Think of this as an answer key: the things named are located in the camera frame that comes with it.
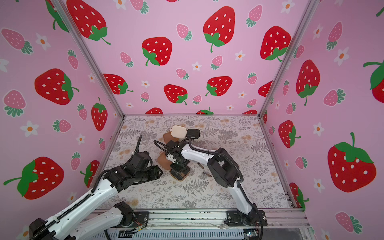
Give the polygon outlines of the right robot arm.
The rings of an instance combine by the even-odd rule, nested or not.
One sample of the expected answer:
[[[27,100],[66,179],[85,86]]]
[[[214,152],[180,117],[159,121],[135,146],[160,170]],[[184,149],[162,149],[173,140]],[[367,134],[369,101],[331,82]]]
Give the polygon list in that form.
[[[198,148],[192,145],[191,139],[183,139],[180,142],[169,141],[167,144],[154,141],[154,144],[165,153],[167,160],[172,162],[170,174],[175,179],[184,180],[190,172],[189,163],[194,161],[207,166],[214,180],[229,190],[236,202],[237,210],[227,211],[227,219],[224,221],[226,225],[260,228],[268,225],[265,214],[250,201],[242,186],[244,177],[239,165],[225,149],[209,151]]]

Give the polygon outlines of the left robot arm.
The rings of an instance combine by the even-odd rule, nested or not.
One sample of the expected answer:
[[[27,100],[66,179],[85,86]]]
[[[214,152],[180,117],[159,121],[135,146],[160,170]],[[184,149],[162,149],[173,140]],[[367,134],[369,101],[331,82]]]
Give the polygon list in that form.
[[[133,210],[125,202],[108,210],[103,216],[86,220],[102,203],[130,186],[158,180],[163,171],[155,166],[149,152],[140,152],[141,140],[123,165],[102,171],[94,186],[80,199],[47,220],[36,219],[29,226],[31,240],[83,240],[110,227],[133,221]]]

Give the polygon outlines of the black tray tan case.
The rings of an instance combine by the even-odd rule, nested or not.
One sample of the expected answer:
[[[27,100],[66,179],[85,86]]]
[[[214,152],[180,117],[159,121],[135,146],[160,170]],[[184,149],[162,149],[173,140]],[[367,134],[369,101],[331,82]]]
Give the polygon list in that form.
[[[189,167],[185,167],[184,169],[178,172],[174,169],[170,170],[171,176],[180,182],[182,182],[188,176],[189,173],[190,173]]]

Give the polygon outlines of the tan brown case lid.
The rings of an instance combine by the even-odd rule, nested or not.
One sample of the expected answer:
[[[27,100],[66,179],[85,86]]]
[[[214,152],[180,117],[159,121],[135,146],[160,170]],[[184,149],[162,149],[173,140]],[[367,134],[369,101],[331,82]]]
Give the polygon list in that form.
[[[169,161],[166,157],[166,153],[161,153],[160,156],[157,159],[158,164],[165,170],[171,169],[172,162]]]

